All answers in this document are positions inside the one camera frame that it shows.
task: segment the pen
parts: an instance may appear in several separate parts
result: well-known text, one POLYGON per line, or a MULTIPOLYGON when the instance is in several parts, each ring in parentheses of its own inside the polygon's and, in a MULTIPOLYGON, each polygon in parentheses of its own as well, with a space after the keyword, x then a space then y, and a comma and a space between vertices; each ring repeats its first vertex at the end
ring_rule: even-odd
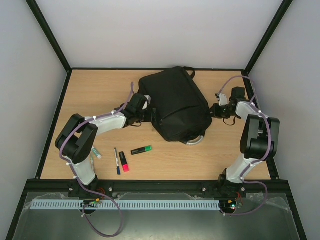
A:
POLYGON ((116 148, 114 148, 114 155, 115 155, 115 162, 116 162, 116 172, 118 173, 118 175, 121 175, 120 167, 119 167, 118 153, 117 153, 117 149, 116 148))

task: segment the black metal frame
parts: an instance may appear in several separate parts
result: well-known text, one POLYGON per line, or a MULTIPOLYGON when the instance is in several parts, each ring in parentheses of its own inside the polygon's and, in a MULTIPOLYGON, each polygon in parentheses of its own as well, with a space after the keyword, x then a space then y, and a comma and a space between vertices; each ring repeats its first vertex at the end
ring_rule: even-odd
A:
MULTIPOLYGON (((260 180, 265 183, 269 193, 283 193, 286 195, 289 207, 292 211, 293 219, 301 240, 306 240, 306 234, 302 226, 299 213, 293 198, 290 186, 286 180, 260 180)), ((214 195, 210 189, 217 184, 217 180, 210 181, 143 181, 143 180, 100 180, 99 185, 108 190, 110 187, 114 193, 186 193, 191 196, 199 196, 203 198, 212 198, 214 195)), ((14 237, 17 224, 22 213, 28 193, 34 192, 51 192, 51 193, 67 193, 72 185, 73 180, 40 180, 29 179, 22 192, 21 199, 17 206, 15 215, 10 226, 7 240, 14 237)), ((259 184, 244 184, 246 193, 259 193, 264 188, 259 184)), ((225 200, 223 197, 215 197, 216 200, 225 200)))
MULTIPOLYGON (((62 52, 53 32, 51 31, 44 15, 42 14, 37 2, 35 0, 25 0, 29 5, 31 11, 33 12, 35 18, 37 19, 39 25, 41 26, 44 34, 48 38, 52 48, 60 59, 65 71, 67 72, 67 77, 59 98, 58 106, 56 108, 51 128, 48 134, 47 141, 43 150, 43 154, 36 172, 36 179, 29 179, 26 182, 25 188, 21 195, 20 201, 18 203, 15 215, 13 217, 7 240, 10 240, 14 237, 16 227, 20 218, 20 214, 24 207, 27 194, 29 192, 68 192, 70 186, 72 185, 72 180, 41 180, 41 173, 45 165, 47 154, 49 151, 50 143, 52 141, 53 133, 58 121, 60 110, 67 92, 68 84, 73 70, 163 70, 164 68, 71 68, 68 63, 64 53, 62 52)), ((263 52, 264 48, 268 44, 270 38, 275 32, 277 26, 279 25, 281 19, 285 15, 289 6, 293 0, 283 0, 281 6, 279 7, 277 13, 275 14, 272 22, 270 23, 267 31, 265 32, 263 38, 261 39, 257 49, 255 50, 252 58, 250 59, 247 67, 245 69, 216 69, 216 68, 199 68, 197 71, 241 71, 243 76, 248 76, 251 70, 253 69, 255 63, 263 52)), ((243 79, 248 98, 252 98, 254 95, 253 87, 249 80, 243 79)), ((271 180, 260 180, 265 183, 268 187, 270 193, 284 193, 288 199, 290 209, 293 214, 295 225, 298 230, 300 239, 306 240, 306 234, 302 226, 299 213, 295 204, 295 201, 292 196, 292 192, 289 186, 288 181, 280 180, 277 167, 273 158, 267 160, 267 166, 270 173, 271 180)), ((102 185, 105 189, 112 187, 114 193, 129 193, 129 192, 139 192, 139 193, 187 193, 190 195, 198 195, 200 197, 213 197, 214 196, 214 186, 216 185, 217 180, 208 180, 208 181, 136 181, 136 180, 100 180, 99 185, 102 185)), ((247 193, 257 193, 263 190, 262 186, 258 184, 245 184, 244 185, 247 193)))

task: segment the pink highlighter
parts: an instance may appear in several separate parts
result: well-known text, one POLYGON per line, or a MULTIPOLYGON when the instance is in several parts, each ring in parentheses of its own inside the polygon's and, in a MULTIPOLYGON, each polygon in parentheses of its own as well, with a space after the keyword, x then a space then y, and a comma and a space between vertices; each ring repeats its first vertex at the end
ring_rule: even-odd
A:
POLYGON ((123 171, 126 173, 126 172, 129 172, 129 165, 127 163, 127 159, 126 159, 126 156, 125 156, 125 153, 123 151, 119 152, 119 156, 120 156, 120 161, 121 161, 121 164, 122 164, 122 168, 123 168, 123 171))

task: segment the black backpack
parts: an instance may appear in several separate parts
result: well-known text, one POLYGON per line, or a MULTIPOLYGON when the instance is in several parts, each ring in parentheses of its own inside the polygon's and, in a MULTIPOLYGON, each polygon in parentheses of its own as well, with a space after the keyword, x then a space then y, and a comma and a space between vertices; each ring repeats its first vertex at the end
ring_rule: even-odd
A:
POLYGON ((151 97, 152 125, 168 142, 197 144, 212 123, 208 102, 193 80, 195 75, 191 67, 176 66, 139 81, 138 92, 151 97))

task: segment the black cable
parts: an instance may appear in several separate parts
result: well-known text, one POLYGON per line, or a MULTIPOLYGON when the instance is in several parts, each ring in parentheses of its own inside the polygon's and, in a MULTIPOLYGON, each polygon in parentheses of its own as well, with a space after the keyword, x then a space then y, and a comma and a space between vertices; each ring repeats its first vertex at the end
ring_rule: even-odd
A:
POLYGON ((234 118, 233 118, 233 123, 232 123, 232 124, 226 123, 226 119, 224 118, 224 119, 223 119, 223 123, 224 123, 225 125, 228 125, 228 126, 233 126, 233 125, 236 124, 236 118, 237 118, 237 116, 234 116, 234 118))
POLYGON ((142 122, 139 122, 139 124, 140 124, 140 125, 131 125, 131 127, 137 127, 137 128, 138 128, 138 127, 141 127, 142 122))

